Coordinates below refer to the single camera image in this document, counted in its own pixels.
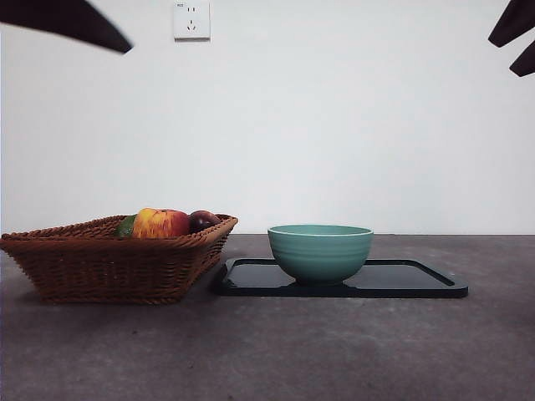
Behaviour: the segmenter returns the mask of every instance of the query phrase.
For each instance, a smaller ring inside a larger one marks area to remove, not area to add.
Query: black tray
[[[219,295],[257,297],[461,298],[468,286],[452,273],[418,261],[369,259],[342,284],[306,287],[273,259],[234,258],[216,274],[211,289]]]

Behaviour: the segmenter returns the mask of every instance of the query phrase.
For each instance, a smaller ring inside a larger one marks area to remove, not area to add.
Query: gray table
[[[270,256],[233,235],[223,260]],[[462,299],[218,297],[43,305],[3,256],[2,401],[534,400],[535,236],[376,236]]]

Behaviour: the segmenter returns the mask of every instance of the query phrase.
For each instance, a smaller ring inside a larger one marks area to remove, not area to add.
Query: bowl
[[[353,226],[294,225],[267,230],[277,264],[298,284],[340,284],[364,265],[374,232]]]

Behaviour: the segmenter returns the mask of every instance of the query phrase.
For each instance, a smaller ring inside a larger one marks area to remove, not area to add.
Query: plum
[[[221,223],[221,219],[210,211],[194,211],[190,214],[190,233],[202,231]]]

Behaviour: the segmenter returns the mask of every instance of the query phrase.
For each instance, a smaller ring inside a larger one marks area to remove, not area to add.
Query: bowl rim
[[[343,228],[357,228],[359,230],[365,230],[365,232],[359,232],[354,234],[303,234],[297,232],[287,232],[281,231],[284,227],[306,227],[306,226],[316,226],[316,227],[343,227]],[[374,231],[370,228],[357,227],[357,226],[343,226],[340,224],[285,224],[283,226],[274,226],[267,229],[267,232],[272,232],[275,234],[284,234],[285,236],[369,236],[374,234]]]

